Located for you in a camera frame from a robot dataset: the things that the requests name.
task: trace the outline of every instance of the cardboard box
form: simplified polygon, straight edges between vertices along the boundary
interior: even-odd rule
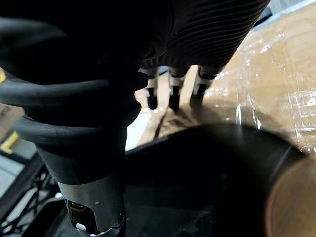
[[[0,69],[0,78],[3,76],[3,71]],[[13,123],[23,114],[22,108],[0,103],[0,143],[12,133]]]
[[[167,75],[158,80],[158,106],[149,111],[146,94],[137,92],[150,123],[139,144],[201,123],[229,122],[282,134],[300,149],[316,153],[316,5],[285,14],[252,31],[224,71],[207,90],[203,109],[194,113],[189,99],[197,66],[181,92],[177,114],[167,108]]]

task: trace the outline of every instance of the robotic hand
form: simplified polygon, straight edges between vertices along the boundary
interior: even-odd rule
[[[15,129],[36,144],[83,236],[124,232],[126,128],[140,111],[134,92],[156,87],[155,72],[147,84],[138,70],[169,66],[177,100],[186,70],[200,65],[201,103],[268,2],[1,3],[0,101],[24,108]]]

